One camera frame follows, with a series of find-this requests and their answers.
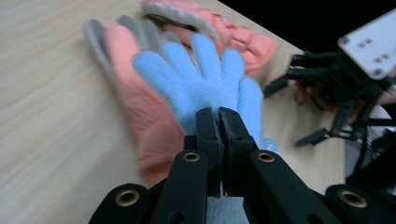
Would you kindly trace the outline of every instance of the wooden table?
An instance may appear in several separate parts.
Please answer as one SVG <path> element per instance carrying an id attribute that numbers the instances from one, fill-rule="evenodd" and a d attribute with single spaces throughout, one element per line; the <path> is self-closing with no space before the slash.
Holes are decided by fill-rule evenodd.
<path id="1" fill-rule="evenodd" d="M 283 75 L 300 50 L 215 0 L 199 0 L 235 24 L 279 43 L 258 81 Z M 119 15 L 141 18 L 140 1 L 3 0 L 0 3 L 0 223 L 88 223 L 116 186 L 145 183 L 120 101 L 92 57 L 82 28 Z M 297 106 L 293 87 L 264 102 L 267 136 L 311 189 L 344 182 L 344 143 L 293 143 L 330 127 L 332 114 Z"/>

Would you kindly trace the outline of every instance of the white robot part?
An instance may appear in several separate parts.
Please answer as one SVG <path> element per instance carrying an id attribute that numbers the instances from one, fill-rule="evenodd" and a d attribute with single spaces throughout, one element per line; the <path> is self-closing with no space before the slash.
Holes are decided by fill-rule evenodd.
<path id="1" fill-rule="evenodd" d="M 388 76 L 396 67 L 396 8 L 342 36 L 338 46 L 371 79 Z"/>

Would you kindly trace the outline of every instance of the glove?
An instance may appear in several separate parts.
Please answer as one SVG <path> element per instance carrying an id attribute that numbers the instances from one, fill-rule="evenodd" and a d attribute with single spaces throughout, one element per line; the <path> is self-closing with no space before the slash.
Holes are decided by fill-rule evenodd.
<path id="1" fill-rule="evenodd" d="M 160 32 L 152 21 L 143 29 L 121 16 L 108 28 L 97 20 L 85 25 L 94 56 L 117 90 L 136 142 L 137 171 L 148 182 L 167 177 L 176 154 L 183 149 L 184 135 L 168 103 L 139 76 L 131 59 L 145 49 L 160 52 L 168 41 L 180 42 L 172 33 Z"/>
<path id="2" fill-rule="evenodd" d="M 195 134 L 198 110 L 212 107 L 217 115 L 223 106 L 240 114 L 262 148 L 262 91 L 255 80 L 245 76 L 241 54 L 226 49 L 220 59 L 213 41 L 205 35 L 194 35 L 191 44 L 197 65 L 181 44 L 168 42 L 163 45 L 163 56 L 154 51 L 137 54 L 134 68 L 169 102 L 187 134 Z"/>
<path id="3" fill-rule="evenodd" d="M 219 55 L 227 48 L 238 50 L 246 74 L 251 77 L 260 73 L 277 49 L 277 43 L 267 35 L 232 24 L 191 0 L 143 0 L 141 7 L 145 13 L 168 21 L 163 29 L 177 34 L 187 46 L 191 46 L 191 37 L 198 31 L 215 42 Z"/>

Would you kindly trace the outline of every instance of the gray fingertip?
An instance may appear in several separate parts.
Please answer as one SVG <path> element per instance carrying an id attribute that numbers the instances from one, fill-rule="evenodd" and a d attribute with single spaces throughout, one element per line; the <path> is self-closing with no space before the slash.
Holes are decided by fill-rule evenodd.
<path id="1" fill-rule="evenodd" d="M 161 31 L 158 26 L 153 21 L 144 20 L 143 29 L 148 41 L 148 49 L 160 52 L 163 42 L 161 40 Z"/>
<path id="2" fill-rule="evenodd" d="M 181 44 L 180 38 L 178 38 L 178 36 L 171 31 L 163 32 L 163 43 L 166 43 L 166 42 L 175 42 L 175 43 Z"/>
<path id="3" fill-rule="evenodd" d="M 146 48 L 144 37 L 139 29 L 139 26 L 137 25 L 137 22 L 134 19 L 132 19 L 129 16 L 122 15 L 119 17 L 118 23 L 122 26 L 125 26 L 126 28 L 128 28 L 128 30 L 131 31 L 131 33 L 134 35 L 134 38 L 136 38 L 141 49 Z"/>
<path id="4" fill-rule="evenodd" d="M 90 19 L 86 23 L 84 31 L 86 38 L 90 42 L 96 60 L 99 61 L 99 64 L 101 64 L 103 69 L 105 70 L 107 79 L 111 82 L 111 84 L 115 85 L 115 75 L 111 62 L 108 59 L 108 55 L 106 53 L 104 26 L 98 20 Z"/>

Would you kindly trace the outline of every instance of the fuzzy blue glove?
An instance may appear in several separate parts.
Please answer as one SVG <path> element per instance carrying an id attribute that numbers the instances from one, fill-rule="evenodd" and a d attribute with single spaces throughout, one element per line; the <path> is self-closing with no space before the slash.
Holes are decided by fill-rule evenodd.
<path id="1" fill-rule="evenodd" d="M 267 149 L 261 138 L 262 90 L 245 76 L 240 53 L 226 49 L 220 58 L 212 40 L 199 34 L 191 44 L 196 64 L 185 47 L 169 42 L 163 56 L 149 50 L 136 55 L 134 68 L 168 101 L 187 134 L 196 132 L 198 110 L 212 107 L 217 115 L 223 106 L 237 111 L 259 148 Z"/>

